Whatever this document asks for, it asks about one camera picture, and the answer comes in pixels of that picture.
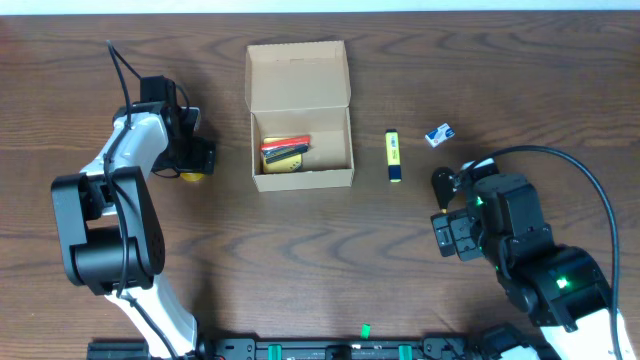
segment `red pen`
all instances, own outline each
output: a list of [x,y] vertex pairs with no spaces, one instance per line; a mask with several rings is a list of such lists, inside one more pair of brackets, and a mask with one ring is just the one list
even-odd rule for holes
[[262,144],[262,146],[260,146],[260,150],[269,151],[269,150],[273,150],[281,147],[309,145],[310,142],[311,142],[311,136],[309,135],[298,136],[291,139],[283,139],[283,140],[274,141],[268,144]]

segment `wooden table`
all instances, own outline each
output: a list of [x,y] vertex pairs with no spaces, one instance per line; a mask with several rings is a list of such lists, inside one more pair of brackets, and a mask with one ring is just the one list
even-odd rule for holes
[[[639,25],[613,12],[0,18],[0,357],[80,359],[92,339],[140,338],[65,277],[49,190],[98,153],[124,104],[106,39],[140,73],[182,84],[203,111],[200,134],[218,143],[214,176],[148,182],[165,273],[204,326],[341,337],[369,323],[374,337],[418,337],[510,321],[532,332],[488,263],[440,257],[429,178],[542,144],[583,160],[613,201],[620,306],[640,349]],[[353,187],[260,194],[245,47],[336,39],[349,56]],[[423,137],[443,122],[457,134],[432,149]],[[400,134],[400,184],[387,179],[387,128]],[[587,180],[545,155],[499,163],[535,184],[556,241],[585,248],[609,276],[609,229]]]

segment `open cardboard box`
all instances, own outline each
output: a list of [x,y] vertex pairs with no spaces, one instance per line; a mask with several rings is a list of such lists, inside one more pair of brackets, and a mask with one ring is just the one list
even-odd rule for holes
[[[351,186],[351,88],[344,42],[248,46],[245,80],[258,191]],[[302,169],[264,174],[262,141],[301,135],[311,135]]]

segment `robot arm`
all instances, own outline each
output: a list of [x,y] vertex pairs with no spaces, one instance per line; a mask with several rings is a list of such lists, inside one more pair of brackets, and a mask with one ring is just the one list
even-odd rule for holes
[[[540,327],[562,359],[615,359],[611,288],[586,251],[554,243],[537,192],[524,176],[500,174],[489,159],[460,175],[437,169],[432,184],[443,210],[431,217],[442,256],[485,257],[509,301]],[[466,196],[467,207],[448,212],[455,193]],[[622,356],[635,359],[619,312],[617,317]]]
[[[170,358],[169,347],[178,356],[195,351],[197,324],[161,274],[164,238],[145,181],[151,171],[165,168],[210,174],[215,147],[192,136],[200,110],[176,104],[173,81],[142,78],[140,92],[147,101],[133,104],[131,126],[117,143],[109,166],[120,191],[111,193],[105,182],[104,154],[124,130],[124,109],[114,116],[114,132],[98,156],[79,174],[55,179],[51,192],[69,280],[119,306],[144,335],[151,356]],[[121,298],[115,295],[123,256],[120,231],[117,226],[87,226],[88,221],[116,213],[115,196],[122,204],[129,243],[128,279]]]

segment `green clip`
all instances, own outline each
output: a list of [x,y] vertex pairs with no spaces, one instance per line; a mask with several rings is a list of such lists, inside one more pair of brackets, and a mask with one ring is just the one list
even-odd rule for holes
[[400,353],[400,360],[411,360],[412,359],[412,349],[411,345],[400,345],[398,346],[398,352]]
[[269,345],[269,360],[282,360],[282,346]]
[[371,333],[371,326],[369,324],[362,324],[362,331],[360,332],[360,338],[362,340],[367,340],[369,338],[370,333]]

